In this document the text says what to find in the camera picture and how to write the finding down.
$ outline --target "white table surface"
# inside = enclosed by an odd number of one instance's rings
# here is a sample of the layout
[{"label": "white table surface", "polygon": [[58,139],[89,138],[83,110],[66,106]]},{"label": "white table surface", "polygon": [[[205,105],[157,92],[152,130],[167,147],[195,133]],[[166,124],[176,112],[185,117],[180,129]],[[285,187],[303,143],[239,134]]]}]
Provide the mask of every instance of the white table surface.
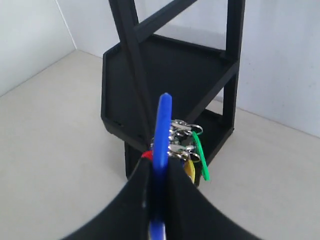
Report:
[{"label": "white table surface", "polygon": [[[0,98],[1,240],[60,239],[126,183],[101,80],[102,59],[75,51]],[[209,171],[199,190],[258,237],[320,239],[320,139],[238,109]]]}]

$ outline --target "diagonal support bar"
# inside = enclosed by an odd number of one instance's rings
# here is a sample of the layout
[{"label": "diagonal support bar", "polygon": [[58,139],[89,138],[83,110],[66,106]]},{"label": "diagonal support bar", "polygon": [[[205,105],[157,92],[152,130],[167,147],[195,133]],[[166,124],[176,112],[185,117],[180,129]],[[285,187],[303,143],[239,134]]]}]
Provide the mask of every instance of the diagonal support bar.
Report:
[{"label": "diagonal support bar", "polygon": [[139,43],[175,18],[197,0],[174,0],[134,27]]}]

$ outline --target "black shelf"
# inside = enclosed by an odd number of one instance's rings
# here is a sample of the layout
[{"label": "black shelf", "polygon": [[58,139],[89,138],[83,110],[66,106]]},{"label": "black shelf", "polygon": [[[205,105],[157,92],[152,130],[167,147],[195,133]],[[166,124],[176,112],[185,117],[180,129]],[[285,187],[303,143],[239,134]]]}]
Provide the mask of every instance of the black shelf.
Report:
[{"label": "black shelf", "polygon": [[[208,164],[234,130],[245,0],[228,0],[226,48],[153,34],[197,0],[173,0],[139,23],[134,0],[109,0],[120,43],[103,55],[101,118],[124,141],[129,177],[148,150],[161,94],[172,95],[172,119],[196,123]],[[223,89],[223,113],[206,106]],[[196,184],[201,166],[196,165]]]},{"label": "black shelf", "polygon": [[[238,69],[224,51],[153,35],[140,45],[153,117],[161,94],[172,95],[172,118],[195,121]],[[120,44],[103,55],[102,119],[108,130],[140,151],[146,150],[143,122]]]}]

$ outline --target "yellow plastic tag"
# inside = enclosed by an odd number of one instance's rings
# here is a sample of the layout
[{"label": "yellow plastic tag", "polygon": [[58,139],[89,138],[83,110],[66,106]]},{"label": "yellow plastic tag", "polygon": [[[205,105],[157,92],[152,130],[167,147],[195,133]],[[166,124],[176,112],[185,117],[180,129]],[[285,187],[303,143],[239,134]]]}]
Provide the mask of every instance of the yellow plastic tag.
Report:
[{"label": "yellow plastic tag", "polygon": [[185,173],[190,177],[192,183],[195,183],[195,178],[196,178],[196,169],[195,169],[195,165],[191,160],[188,160],[185,164],[184,164],[184,171]]}]

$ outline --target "white wall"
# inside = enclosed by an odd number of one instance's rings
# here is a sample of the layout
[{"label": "white wall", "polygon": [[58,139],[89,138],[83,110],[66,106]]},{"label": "white wall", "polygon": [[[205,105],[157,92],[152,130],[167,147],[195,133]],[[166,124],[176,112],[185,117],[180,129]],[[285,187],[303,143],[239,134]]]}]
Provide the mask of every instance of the white wall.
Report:
[{"label": "white wall", "polygon": [[[80,50],[118,42],[107,0],[58,0]],[[170,0],[136,0],[140,20]],[[319,0],[246,0],[238,107],[320,137]],[[159,30],[225,48],[227,0],[198,0]]]},{"label": "white wall", "polygon": [[74,49],[55,0],[0,1],[0,96]]}]

